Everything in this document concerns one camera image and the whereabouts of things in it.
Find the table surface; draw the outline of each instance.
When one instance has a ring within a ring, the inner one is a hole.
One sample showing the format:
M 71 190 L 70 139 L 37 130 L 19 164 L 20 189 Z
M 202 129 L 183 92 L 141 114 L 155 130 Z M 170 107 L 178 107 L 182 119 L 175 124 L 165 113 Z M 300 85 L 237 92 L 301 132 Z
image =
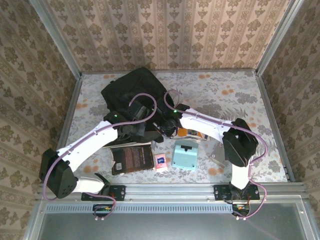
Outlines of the table surface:
M 125 75 L 85 74 L 81 92 L 77 100 L 67 144 L 70 144 L 92 130 L 109 112 L 101 95 L 101 90 Z M 268 145 L 268 155 L 255 162 L 252 179 L 258 182 L 286 182 L 286 174 L 279 156 L 273 132 L 267 117 L 263 100 L 253 71 L 238 72 L 158 72 L 155 76 L 169 89 L 182 93 L 180 103 L 189 105 L 197 111 L 224 120 L 244 119 L 251 130 L 261 135 Z M 151 143 L 153 154 L 166 155 L 168 171 L 159 173 L 153 169 L 112 175 L 112 154 L 110 149 L 102 148 L 89 157 L 76 171 L 100 173 L 111 183 L 227 183 L 231 179 L 231 165 L 220 168 L 208 156 L 218 147 L 215 139 L 202 141 L 196 170 L 184 170 L 171 166 L 175 141 L 165 139 L 163 143 Z M 256 155 L 264 148 L 258 145 Z

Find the small pink package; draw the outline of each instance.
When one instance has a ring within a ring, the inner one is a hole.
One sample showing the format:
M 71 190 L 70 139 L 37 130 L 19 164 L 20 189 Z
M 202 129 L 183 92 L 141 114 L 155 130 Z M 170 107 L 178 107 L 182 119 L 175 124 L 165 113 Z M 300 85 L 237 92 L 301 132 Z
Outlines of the small pink package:
M 155 155 L 154 157 L 155 157 L 155 170 L 158 173 L 161 173 L 163 171 L 168 171 L 166 155 L 158 154 L 158 155 Z

